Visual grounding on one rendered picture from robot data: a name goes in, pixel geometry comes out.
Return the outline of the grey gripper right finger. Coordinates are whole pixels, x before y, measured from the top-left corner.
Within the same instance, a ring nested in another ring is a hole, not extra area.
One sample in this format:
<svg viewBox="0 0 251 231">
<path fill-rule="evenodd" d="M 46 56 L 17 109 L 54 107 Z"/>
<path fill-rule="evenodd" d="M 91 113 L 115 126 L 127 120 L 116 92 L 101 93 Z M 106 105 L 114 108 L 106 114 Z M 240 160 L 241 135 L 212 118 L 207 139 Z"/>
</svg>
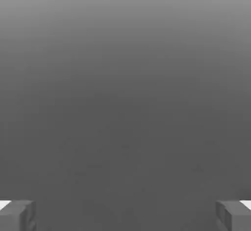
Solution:
<svg viewBox="0 0 251 231">
<path fill-rule="evenodd" d="M 216 201 L 218 231 L 251 231 L 251 200 Z"/>
</svg>

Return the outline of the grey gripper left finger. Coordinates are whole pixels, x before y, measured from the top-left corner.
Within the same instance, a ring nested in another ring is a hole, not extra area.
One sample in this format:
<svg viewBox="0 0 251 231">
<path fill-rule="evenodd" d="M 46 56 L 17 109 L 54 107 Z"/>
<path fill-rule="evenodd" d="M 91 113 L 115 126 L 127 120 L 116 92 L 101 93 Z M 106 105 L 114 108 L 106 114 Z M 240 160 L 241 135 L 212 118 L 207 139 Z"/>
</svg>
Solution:
<svg viewBox="0 0 251 231">
<path fill-rule="evenodd" d="M 0 231 L 37 231 L 36 202 L 0 200 Z"/>
</svg>

